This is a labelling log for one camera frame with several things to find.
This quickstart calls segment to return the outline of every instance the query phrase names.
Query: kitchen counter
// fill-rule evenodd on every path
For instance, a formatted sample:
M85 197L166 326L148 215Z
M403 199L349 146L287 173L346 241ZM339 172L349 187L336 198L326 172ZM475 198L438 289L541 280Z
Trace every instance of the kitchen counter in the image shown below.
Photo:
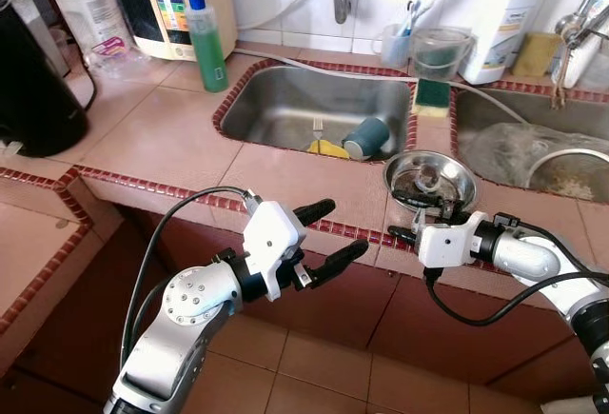
M247 43L239 47L327 64L380 66L376 56ZM244 73L252 72L251 67L262 60L232 54L226 62L231 84L242 86ZM166 212L191 191L217 185L252 188L264 199L290 207L329 197L337 202L337 209L309 232L304 248L329 254L352 238L365 237L372 244L360 263L422 277L416 256L383 234L390 225L409 227L412 219L412 213L390 198L383 183L383 164L225 138L214 127L214 113L223 102L226 109L225 99L238 92L205 92L193 63L151 60L146 72L138 76L122 80L99 77L96 81L99 93L88 113L88 136L50 159L15 159L9 168L25 172L47 168L53 172L54 168L75 166L97 198L157 213ZM510 78L494 87L544 93L546 84L543 80ZM572 96L603 98L588 92ZM451 111L451 117L444 119L411 117L407 146L456 156L454 106ZM555 231L585 262L609 269L609 260L602 258L609 249L602 231L609 207L499 186L482 178L479 190L478 209L489 214L509 212ZM234 198L223 195L205 200L186 207L178 217L241 232L247 216ZM499 298L511 298L521 290L511 277L481 266L448 270L441 282ZM536 297L528 303L548 307Z

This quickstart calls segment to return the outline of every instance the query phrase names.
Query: clear plastic cup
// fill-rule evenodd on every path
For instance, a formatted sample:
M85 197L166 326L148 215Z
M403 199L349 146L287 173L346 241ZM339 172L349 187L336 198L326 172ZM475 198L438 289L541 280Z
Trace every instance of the clear plastic cup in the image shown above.
M417 30L411 51L415 75L434 81L450 81L474 44L472 36L459 29L442 27Z
M396 35L399 29L399 24L391 24L383 29L383 33L379 35L383 37L380 51L374 50L374 43L372 44L372 51L381 57L381 63L392 69L403 69L408 65L410 36Z

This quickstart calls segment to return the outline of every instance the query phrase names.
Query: yellow sponge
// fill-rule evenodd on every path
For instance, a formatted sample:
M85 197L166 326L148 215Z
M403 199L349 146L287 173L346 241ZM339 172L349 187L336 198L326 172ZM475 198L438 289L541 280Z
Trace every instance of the yellow sponge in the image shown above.
M429 117L447 117L450 107L450 85L420 79L417 83L413 114Z
M560 37L555 33L527 33L512 74L542 77L550 67L559 44Z

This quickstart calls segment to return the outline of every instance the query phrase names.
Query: stainless steel sink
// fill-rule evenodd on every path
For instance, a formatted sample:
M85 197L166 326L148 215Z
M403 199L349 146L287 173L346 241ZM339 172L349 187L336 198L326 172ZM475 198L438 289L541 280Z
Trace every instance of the stainless steel sink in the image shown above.
M390 138L370 160L404 149L410 90L405 83L327 76L280 66L247 82L221 123L226 136L276 148L307 150L313 119L324 120L324 139L341 145L366 117L378 117Z
M565 109L553 110L550 108L550 98L543 95L507 90L482 90L505 103L531 124L564 133L582 133L609 140L609 105L607 104L570 100ZM457 133L460 152L464 152L468 144L482 130L503 122L518 121L482 97L471 92L462 92L457 97ZM472 165L471 160L464 159L464 161L478 174L481 174L479 170L484 170L481 160L477 161L480 165Z

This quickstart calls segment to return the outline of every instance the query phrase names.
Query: metal bowl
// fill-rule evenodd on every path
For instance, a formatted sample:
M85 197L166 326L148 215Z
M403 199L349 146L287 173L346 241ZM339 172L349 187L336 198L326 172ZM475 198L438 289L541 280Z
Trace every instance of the metal bowl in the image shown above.
M475 205L478 191L474 173L455 159L431 150L409 150L391 157L384 166L384 183L389 191L413 188L414 180L423 166L431 166L440 174L440 187L435 194L448 200L462 200L464 209ZM410 210L417 210L398 200L396 202ZM427 214L437 215L438 212L430 209Z

